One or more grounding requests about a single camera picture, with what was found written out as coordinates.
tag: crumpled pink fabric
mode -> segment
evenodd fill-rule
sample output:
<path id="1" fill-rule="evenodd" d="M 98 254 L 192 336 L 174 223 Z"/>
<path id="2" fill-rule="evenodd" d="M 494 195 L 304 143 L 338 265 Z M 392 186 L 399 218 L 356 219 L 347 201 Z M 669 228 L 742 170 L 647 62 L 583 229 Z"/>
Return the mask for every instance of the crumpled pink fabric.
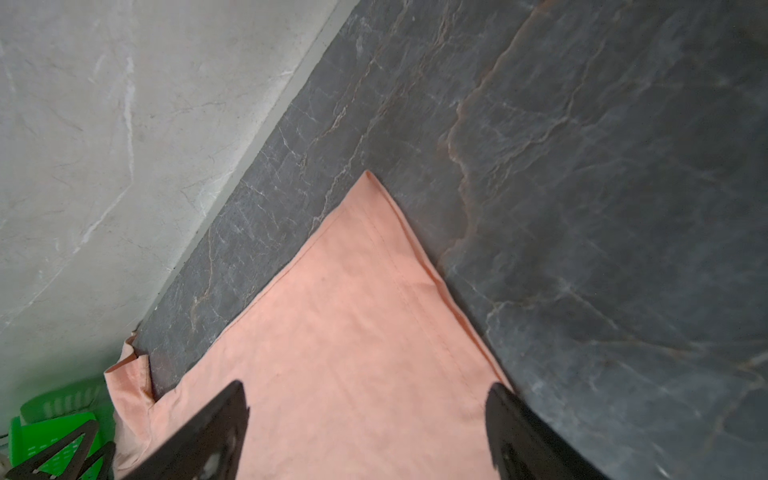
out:
<path id="1" fill-rule="evenodd" d="M 118 478 L 235 379 L 238 478 L 498 478 L 485 398 L 508 382 L 370 172 L 176 389 L 153 401 L 130 340 L 105 375 Z"/>

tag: green basket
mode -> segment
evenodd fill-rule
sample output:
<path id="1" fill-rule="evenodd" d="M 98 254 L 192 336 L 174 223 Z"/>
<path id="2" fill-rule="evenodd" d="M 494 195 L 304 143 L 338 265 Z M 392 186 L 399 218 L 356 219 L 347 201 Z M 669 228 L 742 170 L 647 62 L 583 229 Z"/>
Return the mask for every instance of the green basket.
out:
<path id="1" fill-rule="evenodd" d="M 114 439 L 114 407 L 103 376 L 81 380 L 36 396 L 21 408 L 22 418 L 28 424 L 79 412 L 96 415 L 103 440 L 109 442 Z"/>
<path id="2" fill-rule="evenodd" d="M 72 433 L 73 430 L 80 425 L 83 425 L 88 420 L 95 419 L 96 417 L 94 414 L 89 412 L 67 415 L 57 419 L 32 423 L 31 425 L 22 425 L 22 421 L 19 417 L 14 418 L 11 420 L 11 429 L 8 432 L 8 449 L 11 453 L 11 465 L 16 466 L 29 460 L 49 446 L 63 439 L 67 434 Z M 40 470 L 51 475 L 56 475 L 57 477 L 64 473 L 64 469 L 69 464 L 69 461 L 72 460 L 72 457 L 82 440 L 83 437 L 81 436 L 68 446 L 64 447 L 63 450 L 43 464 L 43 466 L 40 467 Z M 101 433 L 97 433 L 88 455 L 92 455 L 96 452 L 101 445 Z M 96 462 L 81 478 L 83 478 L 83 480 L 96 479 L 96 474 L 101 468 L 102 462 L 103 460 Z"/>

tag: pink cloth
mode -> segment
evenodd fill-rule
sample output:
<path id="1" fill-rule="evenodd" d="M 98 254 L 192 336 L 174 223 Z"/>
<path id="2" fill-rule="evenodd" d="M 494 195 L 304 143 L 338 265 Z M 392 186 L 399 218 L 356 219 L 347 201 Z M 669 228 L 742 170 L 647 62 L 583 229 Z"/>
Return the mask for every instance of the pink cloth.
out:
<path id="1" fill-rule="evenodd" d="M 148 367 L 129 341 L 105 374 L 118 477 L 239 379 L 238 478 L 498 478 L 485 398 L 507 381 L 370 172 L 157 403 Z"/>

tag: gray marble slab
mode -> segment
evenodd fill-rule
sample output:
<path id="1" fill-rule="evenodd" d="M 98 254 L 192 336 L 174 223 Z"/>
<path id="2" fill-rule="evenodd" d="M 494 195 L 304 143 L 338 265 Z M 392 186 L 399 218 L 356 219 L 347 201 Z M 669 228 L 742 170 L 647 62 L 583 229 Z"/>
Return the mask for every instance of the gray marble slab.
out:
<path id="1" fill-rule="evenodd" d="M 759 6 L 362 0 L 141 326 L 156 395 L 370 169 L 609 476 L 768 478 Z"/>

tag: peach fabric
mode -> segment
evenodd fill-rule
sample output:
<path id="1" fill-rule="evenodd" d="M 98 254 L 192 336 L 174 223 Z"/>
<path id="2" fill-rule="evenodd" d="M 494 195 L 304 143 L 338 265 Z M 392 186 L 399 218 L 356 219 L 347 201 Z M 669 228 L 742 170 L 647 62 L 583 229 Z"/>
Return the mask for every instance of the peach fabric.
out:
<path id="1" fill-rule="evenodd" d="M 370 172 L 157 403 L 148 366 L 129 340 L 105 374 L 118 478 L 235 379 L 238 478 L 498 478 L 485 398 L 508 382 Z"/>

